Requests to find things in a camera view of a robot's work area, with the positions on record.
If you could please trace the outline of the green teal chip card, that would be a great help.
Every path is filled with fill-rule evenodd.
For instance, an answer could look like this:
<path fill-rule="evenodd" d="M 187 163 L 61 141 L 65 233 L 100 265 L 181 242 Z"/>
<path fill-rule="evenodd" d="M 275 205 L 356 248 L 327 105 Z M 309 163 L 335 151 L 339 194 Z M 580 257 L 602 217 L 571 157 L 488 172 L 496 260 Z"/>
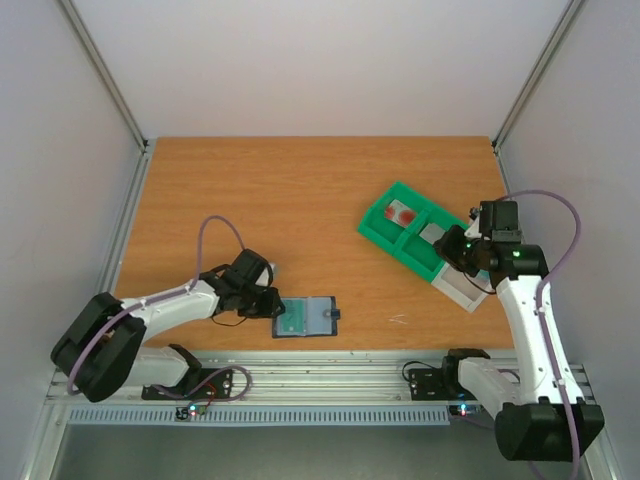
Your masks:
<path fill-rule="evenodd" d="M 275 328 L 278 337 L 302 336 L 305 333 L 306 305 L 304 299 L 284 299 L 285 311 L 276 318 Z"/>

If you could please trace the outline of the dark blue card holder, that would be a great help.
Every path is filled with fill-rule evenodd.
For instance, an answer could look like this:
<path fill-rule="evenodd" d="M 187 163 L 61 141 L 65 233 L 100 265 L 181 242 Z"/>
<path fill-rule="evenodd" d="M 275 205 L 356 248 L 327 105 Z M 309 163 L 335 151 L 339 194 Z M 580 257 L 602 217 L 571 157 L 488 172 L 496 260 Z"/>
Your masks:
<path fill-rule="evenodd" d="M 273 338 L 332 337 L 338 335 L 338 321 L 341 318 L 341 311 L 334 296 L 287 297 L 282 301 L 289 298 L 305 300 L 305 333 L 302 336 L 278 337 L 275 328 L 276 318 L 274 318 L 272 321 Z"/>

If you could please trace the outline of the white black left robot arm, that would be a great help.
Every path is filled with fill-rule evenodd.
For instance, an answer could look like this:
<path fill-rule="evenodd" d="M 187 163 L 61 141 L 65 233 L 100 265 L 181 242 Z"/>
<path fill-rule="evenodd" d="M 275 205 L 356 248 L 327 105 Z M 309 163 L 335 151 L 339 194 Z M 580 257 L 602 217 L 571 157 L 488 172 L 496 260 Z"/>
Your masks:
<path fill-rule="evenodd" d="M 149 339 L 197 319 L 234 311 L 274 318 L 285 311 L 273 286 L 274 265 L 251 249 L 187 283 L 138 298 L 93 296 L 53 347 L 50 359 L 67 376 L 67 393 L 100 402 L 124 386 Z"/>

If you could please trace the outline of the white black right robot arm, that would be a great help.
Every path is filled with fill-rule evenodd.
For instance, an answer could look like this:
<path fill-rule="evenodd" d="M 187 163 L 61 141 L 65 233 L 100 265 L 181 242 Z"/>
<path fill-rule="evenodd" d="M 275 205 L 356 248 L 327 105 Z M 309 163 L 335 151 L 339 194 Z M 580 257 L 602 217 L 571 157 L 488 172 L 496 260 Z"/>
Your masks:
<path fill-rule="evenodd" d="M 482 350 L 452 349 L 442 361 L 444 390 L 475 397 L 494 420 L 505 459 L 578 463 L 602 431 L 604 414 L 573 376 L 554 319 L 552 272 L 542 248 L 524 242 L 517 203 L 481 202 L 473 223 L 450 227 L 435 251 L 462 274 L 488 274 L 509 322 L 520 377 L 508 381 Z"/>

